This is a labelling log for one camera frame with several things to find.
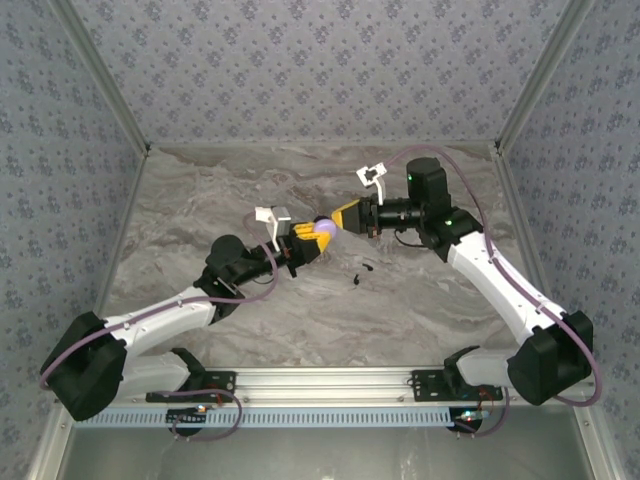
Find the right controller board with LED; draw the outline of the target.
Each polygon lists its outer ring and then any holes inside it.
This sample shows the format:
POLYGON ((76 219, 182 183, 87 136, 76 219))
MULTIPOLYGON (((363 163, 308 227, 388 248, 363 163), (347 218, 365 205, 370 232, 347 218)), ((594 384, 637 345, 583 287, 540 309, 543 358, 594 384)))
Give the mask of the right controller board with LED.
POLYGON ((453 422, 450 430, 472 434, 480 430, 483 421, 491 415, 492 411, 460 407, 450 408, 449 413, 453 422))

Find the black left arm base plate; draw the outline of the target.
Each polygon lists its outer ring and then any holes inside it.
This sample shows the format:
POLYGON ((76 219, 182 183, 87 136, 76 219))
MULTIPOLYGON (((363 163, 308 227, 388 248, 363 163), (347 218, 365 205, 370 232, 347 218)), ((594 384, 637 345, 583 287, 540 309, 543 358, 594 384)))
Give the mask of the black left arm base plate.
MULTIPOLYGON (((186 382, 178 389, 178 392, 195 390, 224 390, 230 393, 235 392, 236 373, 234 371, 208 371, 200 374, 191 374, 186 382)), ((191 394, 188 396, 166 396, 159 393, 148 393, 145 400, 148 403, 230 403, 227 396, 204 393, 191 394)))

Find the controller board with led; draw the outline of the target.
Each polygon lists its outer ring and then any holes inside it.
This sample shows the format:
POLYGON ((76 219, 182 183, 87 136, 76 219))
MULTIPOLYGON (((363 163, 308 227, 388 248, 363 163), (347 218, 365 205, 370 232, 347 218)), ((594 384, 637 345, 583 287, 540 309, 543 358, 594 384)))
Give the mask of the controller board with led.
POLYGON ((167 425, 204 424, 206 416, 207 410, 201 407, 169 409, 165 415, 165 423, 167 425))
POLYGON ((460 407, 450 408, 449 413, 453 422, 450 430, 472 434, 480 430, 483 421, 491 415, 492 411, 460 407))

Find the aluminium mounting rail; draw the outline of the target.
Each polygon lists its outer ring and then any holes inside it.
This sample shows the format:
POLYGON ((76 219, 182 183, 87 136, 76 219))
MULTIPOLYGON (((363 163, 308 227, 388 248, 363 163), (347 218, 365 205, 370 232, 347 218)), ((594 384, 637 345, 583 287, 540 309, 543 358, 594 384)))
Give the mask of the aluminium mounting rail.
MULTIPOLYGON (((249 406, 344 406, 386 405, 393 402, 435 403, 438 405, 472 405, 478 402, 416 402, 407 384, 413 370, 439 369, 435 367, 302 367, 302 368, 240 368, 236 373, 235 395, 242 404, 249 406)), ((166 396, 188 396, 214 393, 224 395, 224 390, 195 390, 178 392, 191 374, 204 373, 206 369, 188 370, 186 366, 164 365, 151 367, 139 365, 116 377, 114 389, 100 394, 89 402, 90 416, 95 416, 112 403, 146 398, 148 393, 166 396)))

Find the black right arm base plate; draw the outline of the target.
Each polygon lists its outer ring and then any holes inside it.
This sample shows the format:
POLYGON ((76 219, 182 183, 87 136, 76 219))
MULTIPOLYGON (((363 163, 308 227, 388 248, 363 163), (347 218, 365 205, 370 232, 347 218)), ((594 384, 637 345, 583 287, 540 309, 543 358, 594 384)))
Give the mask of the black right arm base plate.
POLYGON ((446 369, 413 370, 407 384, 416 402, 478 402, 504 398, 501 388, 471 386, 459 374, 446 369))

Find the aluminium frame post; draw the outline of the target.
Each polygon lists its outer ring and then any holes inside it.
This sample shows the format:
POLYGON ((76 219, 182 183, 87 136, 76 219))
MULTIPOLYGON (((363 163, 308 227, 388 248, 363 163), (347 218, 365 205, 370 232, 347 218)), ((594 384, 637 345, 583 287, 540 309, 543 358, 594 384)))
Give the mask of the aluminium frame post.
POLYGON ((567 0, 514 107, 496 138, 496 150, 499 154, 506 155, 513 147, 595 3, 596 0, 567 0))

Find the left controller board with LED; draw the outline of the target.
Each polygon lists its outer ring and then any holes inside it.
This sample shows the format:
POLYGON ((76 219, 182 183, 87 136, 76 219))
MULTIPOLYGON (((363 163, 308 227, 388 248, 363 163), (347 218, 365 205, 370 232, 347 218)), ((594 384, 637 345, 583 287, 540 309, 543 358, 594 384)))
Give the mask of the left controller board with LED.
POLYGON ((169 409, 165 415, 165 423, 167 425, 204 424, 206 416, 207 410, 201 407, 169 409))

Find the aluminium table side rail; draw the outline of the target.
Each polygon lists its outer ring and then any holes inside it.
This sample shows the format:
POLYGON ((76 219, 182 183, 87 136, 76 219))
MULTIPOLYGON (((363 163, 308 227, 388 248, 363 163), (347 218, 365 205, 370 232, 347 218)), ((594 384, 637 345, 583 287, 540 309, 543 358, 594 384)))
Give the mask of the aluminium table side rail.
POLYGON ((497 282, 489 301, 497 310, 516 341, 522 346, 533 336, 533 329, 545 329, 554 324, 542 309, 548 308, 559 315, 562 308, 549 295, 541 262, 534 252, 533 236, 525 218, 515 180, 505 157, 494 147, 491 151, 499 185, 502 189, 519 252, 519 262, 512 261, 505 251, 495 247, 489 255, 488 268, 494 272, 490 277, 497 282))
POLYGON ((81 255, 85 267, 82 282, 75 290, 73 316, 90 311, 103 314, 124 249, 133 204, 138 193, 147 152, 134 147, 102 156, 107 170, 87 184, 101 203, 83 214, 83 226, 89 233, 88 247, 81 255))

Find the grey metal sheet panel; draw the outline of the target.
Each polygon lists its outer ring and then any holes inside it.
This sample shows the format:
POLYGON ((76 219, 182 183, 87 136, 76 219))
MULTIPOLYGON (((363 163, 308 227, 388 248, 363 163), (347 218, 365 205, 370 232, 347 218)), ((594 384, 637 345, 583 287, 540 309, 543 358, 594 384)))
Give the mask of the grey metal sheet panel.
POLYGON ((483 438, 445 428, 241 429, 204 443, 164 428, 76 430, 57 480, 594 480, 574 414, 511 409, 483 438))

